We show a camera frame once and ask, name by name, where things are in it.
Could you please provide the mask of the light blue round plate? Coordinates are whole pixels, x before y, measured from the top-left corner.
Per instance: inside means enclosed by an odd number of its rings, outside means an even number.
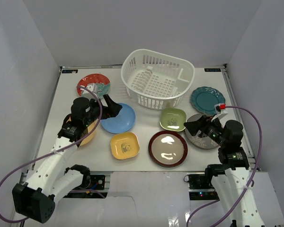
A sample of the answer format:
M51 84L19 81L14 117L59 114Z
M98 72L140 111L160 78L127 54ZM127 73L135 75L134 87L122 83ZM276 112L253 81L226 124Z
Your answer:
M120 103L121 111L114 118L101 120L101 125L104 130L109 133L119 134L129 131L135 124L135 111L127 104Z

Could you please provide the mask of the grey deer round plate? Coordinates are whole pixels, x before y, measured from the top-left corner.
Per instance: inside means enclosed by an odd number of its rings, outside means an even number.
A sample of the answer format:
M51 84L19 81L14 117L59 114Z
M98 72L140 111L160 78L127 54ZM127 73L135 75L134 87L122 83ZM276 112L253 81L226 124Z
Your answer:
M192 136L190 131L187 128L185 128L186 137L194 146L204 150L214 149L219 146L210 137L199 137L200 133L201 131L198 130L195 136Z

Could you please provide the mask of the green square panda plate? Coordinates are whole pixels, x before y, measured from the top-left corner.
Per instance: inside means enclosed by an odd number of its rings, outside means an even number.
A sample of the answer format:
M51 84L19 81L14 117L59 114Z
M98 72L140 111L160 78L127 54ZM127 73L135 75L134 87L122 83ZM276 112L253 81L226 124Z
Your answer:
M160 125L168 131L180 132L185 129L186 113L177 108L165 108L161 111Z

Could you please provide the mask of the red floral round plate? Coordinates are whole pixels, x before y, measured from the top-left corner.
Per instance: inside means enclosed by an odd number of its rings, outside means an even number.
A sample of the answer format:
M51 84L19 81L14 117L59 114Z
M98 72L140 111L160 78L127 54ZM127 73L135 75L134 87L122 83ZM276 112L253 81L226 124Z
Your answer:
M79 88L77 88L77 93L81 96L81 88L86 87L88 84L95 84L95 88L97 89L97 97L101 99L103 95L108 94L110 90L110 80L102 75L102 74L89 74L83 77L77 84Z

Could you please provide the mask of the teal scalloped round plate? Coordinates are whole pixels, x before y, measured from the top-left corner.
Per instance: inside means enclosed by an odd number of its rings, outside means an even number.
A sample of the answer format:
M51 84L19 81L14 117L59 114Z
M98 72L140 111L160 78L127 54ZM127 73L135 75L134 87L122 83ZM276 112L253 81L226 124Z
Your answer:
M225 104L226 99L223 94L215 88L198 87L192 92L190 102L197 111L206 115L215 115L215 105Z

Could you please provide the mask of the red rimmed beige round plate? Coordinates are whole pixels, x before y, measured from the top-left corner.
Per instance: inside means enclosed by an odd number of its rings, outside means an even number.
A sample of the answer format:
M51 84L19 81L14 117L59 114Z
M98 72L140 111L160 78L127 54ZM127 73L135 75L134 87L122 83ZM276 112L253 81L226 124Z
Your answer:
M159 131L151 137L148 152L157 165L174 168L185 161L188 155L188 146L185 139L178 133Z

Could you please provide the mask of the yellow square panda plate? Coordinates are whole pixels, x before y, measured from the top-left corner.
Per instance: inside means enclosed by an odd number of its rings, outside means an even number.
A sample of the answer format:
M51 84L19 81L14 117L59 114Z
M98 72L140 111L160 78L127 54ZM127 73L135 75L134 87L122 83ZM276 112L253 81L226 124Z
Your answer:
M116 134L112 137L110 145L113 157L118 160L133 158L140 151L137 136L132 132Z

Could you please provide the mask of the orange round plate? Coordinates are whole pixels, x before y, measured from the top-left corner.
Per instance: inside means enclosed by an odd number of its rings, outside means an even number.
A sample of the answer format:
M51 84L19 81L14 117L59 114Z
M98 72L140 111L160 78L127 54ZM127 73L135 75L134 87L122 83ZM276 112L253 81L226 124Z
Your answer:
M70 122L70 121L71 121L71 117L70 117L70 115L67 115L67 116L64 118L63 123L68 123L68 122ZM85 144L89 143L89 142L93 139L93 137L94 137L95 134L96 134L96 130L94 130L92 133L91 133L91 131L92 131L92 129L96 126L97 122L98 122L98 119L96 119L93 123L91 123L91 124L87 127L87 130L88 130L87 133L89 134L89 136L86 137L86 138L80 143L80 146L84 146Z

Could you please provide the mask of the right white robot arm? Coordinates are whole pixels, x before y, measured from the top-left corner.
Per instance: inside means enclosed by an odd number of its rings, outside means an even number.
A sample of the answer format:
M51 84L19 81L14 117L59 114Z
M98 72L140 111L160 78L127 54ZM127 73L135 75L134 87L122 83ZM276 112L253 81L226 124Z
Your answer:
M219 164L209 164L204 173L188 175L192 189L214 189L224 209L224 220L232 227L263 227L252 191L252 173L248 157L241 146L243 125L228 120L221 125L219 119L202 115L198 120L184 124L190 135L209 137L219 145Z

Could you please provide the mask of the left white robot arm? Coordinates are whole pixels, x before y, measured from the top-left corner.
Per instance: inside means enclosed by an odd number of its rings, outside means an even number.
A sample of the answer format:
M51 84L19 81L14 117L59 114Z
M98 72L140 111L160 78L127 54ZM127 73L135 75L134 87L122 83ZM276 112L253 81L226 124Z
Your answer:
M99 120L117 117L122 109L109 95L104 95L106 106L95 99L76 98L71 113L65 117L62 128L51 150L37 170L23 183L12 190L17 213L40 223L52 216L56 203L72 189L85 189L90 185L89 168L74 165L65 170L64 165L78 149L88 127Z

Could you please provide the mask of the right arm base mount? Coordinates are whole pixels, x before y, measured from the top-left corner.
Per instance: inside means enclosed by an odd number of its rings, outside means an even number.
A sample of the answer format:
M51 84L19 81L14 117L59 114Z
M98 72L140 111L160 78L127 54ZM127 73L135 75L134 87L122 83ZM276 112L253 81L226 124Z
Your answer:
M206 180L205 174L187 174L183 178L188 184L190 201L218 200L218 194L212 184Z

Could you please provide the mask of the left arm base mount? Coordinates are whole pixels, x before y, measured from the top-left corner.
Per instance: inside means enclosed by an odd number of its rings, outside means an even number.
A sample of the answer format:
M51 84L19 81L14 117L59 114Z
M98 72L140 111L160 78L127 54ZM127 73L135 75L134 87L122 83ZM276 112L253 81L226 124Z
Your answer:
M80 192L68 193L65 198L76 199L104 199L107 196L106 176L90 175L86 182L87 187L77 187Z

